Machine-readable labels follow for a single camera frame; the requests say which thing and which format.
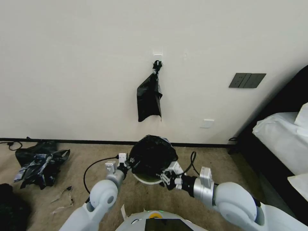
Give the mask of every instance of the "gray switch panel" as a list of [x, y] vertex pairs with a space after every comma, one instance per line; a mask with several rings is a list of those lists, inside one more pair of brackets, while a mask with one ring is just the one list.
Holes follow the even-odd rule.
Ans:
[[264, 73], [236, 73], [230, 88], [256, 88], [266, 74]]
[[245, 76], [246, 76], [246, 73], [236, 73], [229, 87], [238, 88], [241, 82], [243, 81], [243, 79], [245, 78]]
[[244, 88], [256, 88], [266, 74], [251, 74]]
[[250, 78], [251, 73], [246, 73], [243, 81], [241, 82], [241, 84], [238, 86], [239, 88], [244, 88], [245, 84], [247, 83], [248, 79]]

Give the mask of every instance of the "white outlet plate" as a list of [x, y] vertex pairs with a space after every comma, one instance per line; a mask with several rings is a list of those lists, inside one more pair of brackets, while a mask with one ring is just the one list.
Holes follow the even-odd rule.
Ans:
[[214, 120], [211, 120], [211, 119], [204, 119], [202, 121], [202, 124], [201, 124], [201, 128], [210, 128], [214, 123]]

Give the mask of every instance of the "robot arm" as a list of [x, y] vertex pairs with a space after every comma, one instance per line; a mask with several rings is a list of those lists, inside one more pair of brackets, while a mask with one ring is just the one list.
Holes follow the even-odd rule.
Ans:
[[242, 186], [226, 182], [214, 184], [210, 168], [202, 167], [199, 178], [181, 174], [175, 161], [161, 175], [169, 190], [182, 189], [209, 209], [246, 231], [307, 231], [308, 227], [282, 210], [255, 200]]
[[82, 207], [76, 209], [66, 220], [60, 231], [95, 231], [104, 215], [114, 205], [128, 167], [125, 164], [126, 153], [119, 154], [119, 165], [108, 161], [105, 166], [108, 171], [105, 180], [97, 182], [90, 192], [90, 197]]

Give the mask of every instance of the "black cable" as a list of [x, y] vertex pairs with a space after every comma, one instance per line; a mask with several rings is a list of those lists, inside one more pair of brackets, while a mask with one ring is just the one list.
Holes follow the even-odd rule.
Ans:
[[96, 163], [98, 163], [98, 162], [101, 162], [101, 161], [104, 161], [104, 160], [109, 160], [109, 159], [117, 159], [117, 158], [118, 158], [118, 156], [116, 156], [116, 157], [109, 157], [109, 158], [105, 158], [105, 159], [101, 159], [101, 160], [95, 161], [94, 163], [90, 164], [89, 167], [87, 167], [87, 169], [84, 171], [84, 174], [83, 174], [83, 185], [84, 185], [86, 191], [87, 191], [89, 194], [90, 194], [90, 191], [89, 191], [89, 189], [88, 189], [88, 187], [87, 187], [87, 185], [86, 185], [86, 173], [87, 173], [87, 171], [89, 170], [89, 168], [91, 168], [94, 164], [96, 164]]
[[193, 163], [194, 163], [194, 161], [196, 159], [196, 156], [197, 156], [197, 153], [195, 151], [193, 151], [192, 154], [190, 155], [190, 158], [191, 158], [190, 165], [187, 167], [187, 169], [184, 172], [182, 172], [180, 174], [177, 174], [177, 175], [182, 175], [184, 173], [187, 173], [188, 170], [193, 166]]
[[197, 169], [193, 165], [194, 160], [193, 160], [193, 156], [192, 155], [193, 155], [193, 153], [190, 155], [190, 163], [192, 163], [192, 168], [195, 170], [195, 172], [198, 174], [198, 176], [200, 176], [200, 173], [197, 171]]
[[[18, 149], [21, 149], [22, 148], [22, 143], [20, 143], [19, 141], [12, 141], [12, 142], [0, 142], [0, 144], [2, 143], [6, 143], [8, 146], [9, 146], [9, 150], [11, 151], [16, 151]], [[20, 147], [17, 148], [17, 149], [11, 149], [11, 147], [15, 144], [15, 143], [19, 143], [20, 144]]]

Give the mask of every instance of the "black trash bag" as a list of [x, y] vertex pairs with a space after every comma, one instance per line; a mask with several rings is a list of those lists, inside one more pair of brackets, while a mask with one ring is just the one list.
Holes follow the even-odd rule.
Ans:
[[15, 156], [21, 166], [14, 182], [23, 180], [20, 188], [36, 184], [40, 189], [53, 186], [60, 166], [69, 157], [70, 150], [57, 150], [54, 141], [37, 143], [35, 146], [18, 149]]
[[128, 159], [132, 173], [158, 177], [178, 156], [166, 138], [147, 135], [133, 146]]
[[161, 61], [153, 64], [154, 72], [137, 88], [138, 121], [142, 122], [149, 116], [161, 118], [160, 98], [163, 96], [159, 86], [158, 72]]
[[0, 227], [7, 231], [25, 231], [30, 206], [13, 193], [9, 184], [0, 184]]

